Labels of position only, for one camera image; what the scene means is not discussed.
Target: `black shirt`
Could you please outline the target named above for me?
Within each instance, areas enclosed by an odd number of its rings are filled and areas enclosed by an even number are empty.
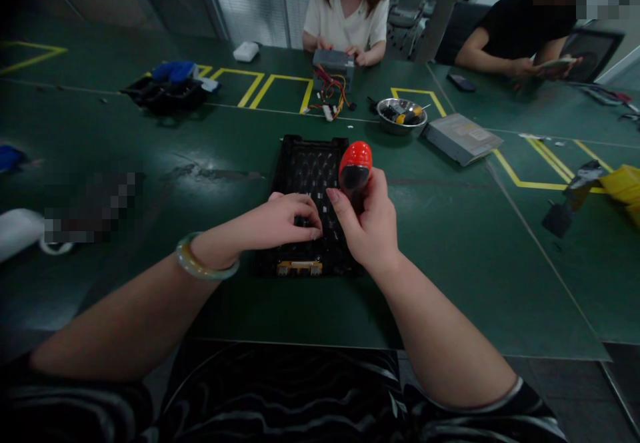
[[[509,60],[531,58],[548,41],[568,36],[576,19],[573,7],[534,5],[533,0],[499,0],[478,27],[489,32],[484,51]]]

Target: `bracelet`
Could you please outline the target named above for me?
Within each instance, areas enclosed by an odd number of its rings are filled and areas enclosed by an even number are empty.
[[[231,268],[227,270],[209,270],[203,266],[191,252],[191,242],[202,232],[189,233],[178,242],[175,247],[175,254],[178,257],[178,263],[191,276],[199,280],[218,281],[231,278],[240,268],[240,260],[236,260]]]

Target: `person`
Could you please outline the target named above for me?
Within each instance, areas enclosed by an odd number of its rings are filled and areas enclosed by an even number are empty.
[[[562,69],[561,73],[544,73],[541,65],[560,59],[567,38],[577,22],[575,13],[567,15],[567,9],[575,7],[548,3],[545,0],[496,2],[458,53],[456,66],[504,74],[514,79],[534,75],[543,75],[552,80],[566,78],[582,59],[577,59]]]
[[[183,352],[186,342],[154,417],[139,381],[220,285],[170,254],[11,364],[5,431],[25,441],[564,442],[540,397],[400,252],[384,172],[372,170],[359,216],[340,190],[327,196],[389,304],[420,388],[400,385],[397,356],[383,350],[197,341]],[[298,216],[311,226],[294,226]],[[224,269],[244,250],[322,231],[310,197],[274,193],[190,248],[200,265]]]
[[[333,49],[368,67],[387,49],[389,0],[309,0],[303,46],[306,51]]]

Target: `white blouse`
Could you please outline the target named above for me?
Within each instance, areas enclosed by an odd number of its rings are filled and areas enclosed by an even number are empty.
[[[305,31],[316,38],[324,37],[338,51],[352,45],[368,50],[387,40],[389,0],[380,0],[367,18],[368,8],[367,1],[362,0],[358,10],[345,18],[340,0],[331,0],[331,6],[326,0],[309,0]]]

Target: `red screwdriver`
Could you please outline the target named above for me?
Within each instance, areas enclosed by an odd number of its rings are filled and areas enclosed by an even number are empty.
[[[340,189],[347,195],[353,210],[358,214],[365,210],[363,193],[371,176],[372,165],[371,148],[365,142],[352,143],[340,162]]]

